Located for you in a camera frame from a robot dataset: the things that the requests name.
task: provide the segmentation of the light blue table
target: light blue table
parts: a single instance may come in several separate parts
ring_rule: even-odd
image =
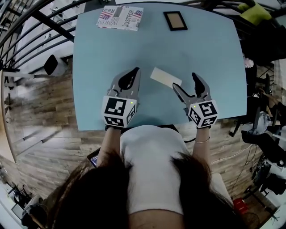
[[[140,106],[130,126],[186,123],[175,92],[152,79],[154,67],[182,80],[194,94],[191,73],[202,76],[219,107],[219,118],[246,114],[243,55],[233,21],[200,9],[167,3],[129,4],[144,8],[138,31],[96,26],[102,9],[79,15],[73,55],[73,90],[79,130],[99,130],[102,98],[113,77],[141,68]],[[180,11],[188,30],[169,30],[164,11]]]

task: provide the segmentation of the white shirt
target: white shirt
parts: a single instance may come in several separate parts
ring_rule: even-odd
[[[170,129],[140,126],[121,136],[121,153],[133,167],[129,181],[129,214],[148,209],[163,209],[183,214],[180,176],[171,163],[178,152],[188,152],[182,136]],[[213,174],[212,187],[231,201],[220,174]]]

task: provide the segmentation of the chair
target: chair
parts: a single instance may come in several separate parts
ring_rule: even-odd
[[[241,137],[245,143],[258,145],[269,161],[278,167],[285,167],[286,152],[269,134],[251,135],[246,131],[242,131]]]
[[[269,101],[268,98],[266,96],[262,96],[260,98],[257,97],[253,97],[252,95],[255,93],[255,84],[257,82],[259,83],[264,83],[265,84],[265,93],[269,93],[269,87],[270,87],[270,76],[267,74],[266,75],[266,79],[261,79],[261,78],[256,78],[256,77],[252,77],[249,76],[249,74],[246,74],[246,82],[247,82],[247,94],[248,94],[248,98],[247,98],[247,111],[246,111],[246,115],[245,116],[241,116],[238,118],[236,127],[234,129],[233,132],[230,132],[229,135],[231,137],[234,137],[236,132],[238,131],[239,127],[241,124],[245,124],[245,123],[253,123],[253,129],[257,128],[258,125],[258,119],[259,119],[259,114],[260,111],[266,111],[266,106],[269,105]],[[275,114],[273,114],[273,126],[276,123],[277,120],[277,111],[275,112]]]

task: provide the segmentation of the black cable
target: black cable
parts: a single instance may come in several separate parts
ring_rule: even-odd
[[[192,141],[195,141],[196,138],[192,139],[192,140],[189,140],[189,141],[184,141],[185,143],[188,143],[188,142],[192,142]]]
[[[239,179],[240,175],[242,174],[242,172],[243,172],[243,170],[244,170],[244,167],[245,167],[246,165],[248,165],[248,164],[249,164],[249,162],[252,162],[252,160],[253,160],[253,159],[254,159],[254,157],[255,157],[256,150],[257,150],[257,145],[256,145],[256,149],[255,149],[255,152],[254,152],[254,155],[253,155],[252,159],[251,159],[250,161],[248,161],[248,157],[249,157],[249,154],[250,154],[250,150],[251,150],[251,148],[252,148],[252,146],[251,146],[251,147],[250,147],[250,149],[249,149],[249,152],[248,152],[248,155],[247,155],[247,158],[246,158],[246,162],[245,162],[245,164],[244,164],[244,166],[243,166],[243,168],[242,168],[242,170],[241,170],[240,174],[238,175],[238,177],[237,177],[237,179],[236,179],[236,182],[235,182],[235,183],[234,183],[234,185],[232,186],[231,194],[232,194],[232,192],[233,192],[233,188],[235,187],[235,185],[236,185],[236,183],[237,183],[237,181],[238,181],[238,179]]]

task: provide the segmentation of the book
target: book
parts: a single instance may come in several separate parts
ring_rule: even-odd
[[[132,6],[105,6],[97,20],[100,28],[137,31],[143,8]]]

